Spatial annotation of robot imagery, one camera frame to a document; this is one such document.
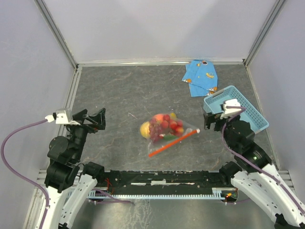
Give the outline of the orange peach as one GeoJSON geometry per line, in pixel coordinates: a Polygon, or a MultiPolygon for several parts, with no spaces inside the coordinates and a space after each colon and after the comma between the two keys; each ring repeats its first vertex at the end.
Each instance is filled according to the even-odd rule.
{"type": "Polygon", "coordinates": [[[157,123],[161,123],[163,121],[163,117],[164,117],[164,114],[156,114],[156,115],[153,116],[153,119],[157,123]]]}

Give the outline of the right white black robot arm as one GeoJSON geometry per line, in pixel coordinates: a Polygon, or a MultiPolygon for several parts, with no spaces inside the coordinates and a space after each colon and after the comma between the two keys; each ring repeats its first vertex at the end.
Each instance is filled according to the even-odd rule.
{"type": "Polygon", "coordinates": [[[245,193],[274,223],[276,229],[303,229],[304,203],[293,193],[279,175],[266,152],[254,142],[251,125],[240,119],[242,107],[236,114],[222,117],[222,113],[204,113],[204,127],[220,131],[224,146],[233,154],[235,162],[220,169],[219,182],[233,185],[245,193]]]}

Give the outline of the yellow pear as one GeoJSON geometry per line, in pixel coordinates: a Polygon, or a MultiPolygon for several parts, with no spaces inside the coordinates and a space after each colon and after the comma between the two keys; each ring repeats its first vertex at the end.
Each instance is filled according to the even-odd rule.
{"type": "Polygon", "coordinates": [[[149,122],[144,122],[140,127],[140,134],[145,139],[148,139],[150,137],[149,126],[150,126],[149,122]]]}

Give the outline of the clear zip bag orange zipper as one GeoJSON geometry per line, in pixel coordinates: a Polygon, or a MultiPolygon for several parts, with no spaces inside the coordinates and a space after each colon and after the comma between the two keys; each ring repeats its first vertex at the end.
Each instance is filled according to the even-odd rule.
{"type": "Polygon", "coordinates": [[[176,113],[156,114],[140,126],[140,134],[148,143],[148,157],[153,157],[198,133],[198,127],[179,119],[176,113]]]}

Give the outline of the yellow starfruit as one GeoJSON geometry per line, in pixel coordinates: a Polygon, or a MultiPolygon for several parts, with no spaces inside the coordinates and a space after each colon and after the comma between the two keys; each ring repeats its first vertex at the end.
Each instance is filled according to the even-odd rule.
{"type": "Polygon", "coordinates": [[[171,117],[172,120],[177,120],[176,113],[170,113],[170,117],[171,117]]]}

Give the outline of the purple grapes bunch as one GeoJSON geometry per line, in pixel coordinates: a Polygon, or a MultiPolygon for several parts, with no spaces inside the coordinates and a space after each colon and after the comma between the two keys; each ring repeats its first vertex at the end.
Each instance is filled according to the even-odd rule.
{"type": "Polygon", "coordinates": [[[150,140],[155,143],[164,137],[164,128],[162,127],[162,121],[152,118],[149,121],[149,137],[150,140]]]}

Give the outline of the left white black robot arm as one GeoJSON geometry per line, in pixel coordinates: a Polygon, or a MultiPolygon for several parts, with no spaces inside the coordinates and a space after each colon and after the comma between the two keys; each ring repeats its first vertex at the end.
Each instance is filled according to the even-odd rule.
{"type": "Polygon", "coordinates": [[[45,117],[48,122],[65,126],[69,134],[57,136],[49,144],[47,156],[50,164],[44,180],[48,193],[45,198],[47,213],[41,218],[43,229],[70,229],[89,192],[105,182],[104,167],[89,162],[83,167],[76,189],[71,191],[80,170],[77,164],[87,135],[106,127],[105,108],[93,115],[87,112],[84,109],[71,114],[68,108],[63,108],[45,117]]]}

